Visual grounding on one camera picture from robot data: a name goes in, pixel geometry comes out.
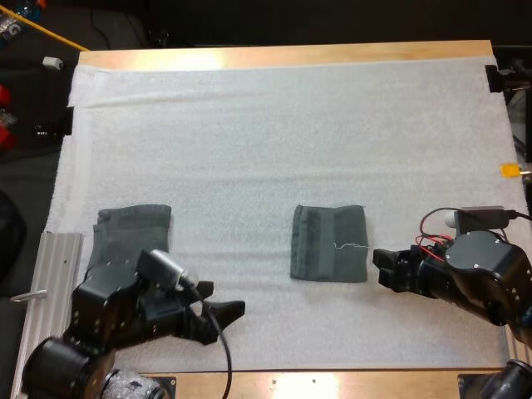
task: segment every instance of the wooden table edge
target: wooden table edge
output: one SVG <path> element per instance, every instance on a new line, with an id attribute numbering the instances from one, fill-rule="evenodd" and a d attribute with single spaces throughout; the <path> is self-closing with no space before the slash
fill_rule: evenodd
<path id="1" fill-rule="evenodd" d="M 458 399 L 459 374 L 485 374 L 497 369 L 331 370 L 235 372 L 229 398 L 246 399 Z M 156 373 L 173 377 L 178 399 L 218 399 L 224 372 Z"/>
<path id="2" fill-rule="evenodd" d="M 205 71 L 490 56 L 490 41 L 468 40 L 82 52 L 79 63 L 121 71 Z"/>
<path id="3" fill-rule="evenodd" d="M 82 52 L 79 63 L 121 71 L 206 71 L 492 56 L 490 41 L 476 40 Z M 494 371 L 477 368 L 235 372 L 229 397 L 457 399 L 459 374 Z M 149 375 L 175 377 L 179 399 L 219 398 L 226 378 L 224 372 Z"/>

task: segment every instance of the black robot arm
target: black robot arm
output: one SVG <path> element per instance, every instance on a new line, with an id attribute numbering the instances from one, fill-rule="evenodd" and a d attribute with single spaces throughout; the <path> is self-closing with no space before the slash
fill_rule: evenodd
<path id="1" fill-rule="evenodd" d="M 243 301 L 204 301 L 214 291 L 211 282 L 192 283 L 182 273 L 172 286 L 159 284 L 157 270 L 167 265 L 156 255 L 161 252 L 143 252 L 135 267 L 103 264 L 87 272 L 72 293 L 70 326 L 39 345 L 24 367 L 22 391 L 29 399 L 94 399 L 105 388 L 115 350 L 168 335 L 207 345 L 244 315 Z M 198 301 L 200 315 L 190 308 Z"/>
<path id="2" fill-rule="evenodd" d="M 522 248 L 488 229 L 528 216 L 501 208 L 456 210 L 457 236 L 427 234 L 433 244 L 402 251 L 375 249 L 379 283 L 397 293 L 439 298 L 498 326 L 508 324 L 515 338 L 532 347 L 532 271 Z M 530 399 L 532 367 L 510 361 L 502 372 L 461 383 L 463 399 Z"/>

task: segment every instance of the gray towel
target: gray towel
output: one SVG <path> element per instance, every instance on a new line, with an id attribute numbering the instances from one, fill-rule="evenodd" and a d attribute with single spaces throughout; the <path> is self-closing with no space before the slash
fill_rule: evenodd
<path id="1" fill-rule="evenodd" d="M 364 208 L 299 205 L 293 215 L 290 277 L 360 283 L 367 280 Z"/>
<path id="2" fill-rule="evenodd" d="M 107 262 L 134 268 L 142 249 L 168 251 L 171 211 L 158 204 L 99 211 L 88 269 Z"/>

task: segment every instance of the white foam mat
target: white foam mat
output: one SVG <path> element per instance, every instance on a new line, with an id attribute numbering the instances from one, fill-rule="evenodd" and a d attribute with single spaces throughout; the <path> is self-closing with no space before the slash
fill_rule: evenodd
<path id="1" fill-rule="evenodd" d="M 525 210 L 491 57 L 237 71 L 111 72 L 79 66 L 47 228 L 82 232 L 83 276 L 99 209 L 168 204 L 170 252 L 243 299 L 227 328 L 236 370 L 496 367 L 501 330 L 377 283 L 289 278 L 293 211 L 364 205 L 372 248 L 407 249 L 439 206 Z M 443 214 L 427 229 L 449 232 Z M 530 252 L 516 220 L 511 241 Z M 142 372 L 224 370 L 219 344 L 163 338 L 121 351 Z"/>

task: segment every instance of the water bottle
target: water bottle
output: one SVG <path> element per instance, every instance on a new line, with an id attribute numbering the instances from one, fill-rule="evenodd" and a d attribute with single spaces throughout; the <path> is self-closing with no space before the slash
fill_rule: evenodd
<path id="1" fill-rule="evenodd" d="M 45 3 L 41 0 L 21 0 L 13 11 L 35 22 L 41 17 L 43 7 L 45 7 Z M 14 37 L 26 30 L 27 26 L 24 23 L 7 14 L 0 15 L 0 48 L 5 47 Z"/>

